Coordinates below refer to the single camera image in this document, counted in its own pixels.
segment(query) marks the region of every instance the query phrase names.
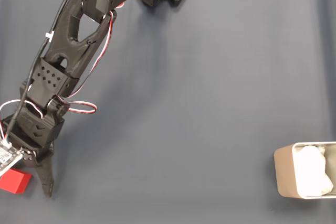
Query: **dark gray tabletop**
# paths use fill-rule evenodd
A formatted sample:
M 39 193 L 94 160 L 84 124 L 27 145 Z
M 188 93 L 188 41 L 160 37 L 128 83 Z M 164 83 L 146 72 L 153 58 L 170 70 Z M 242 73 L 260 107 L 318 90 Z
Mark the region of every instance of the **dark gray tabletop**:
M 0 0 L 0 103 L 18 98 L 60 2 Z M 335 4 L 128 0 L 74 97 L 97 113 L 68 113 L 55 143 L 53 198 L 25 169 L 24 195 L 0 191 L 0 223 L 335 223 L 334 200 L 278 194 L 272 157 L 335 139 Z

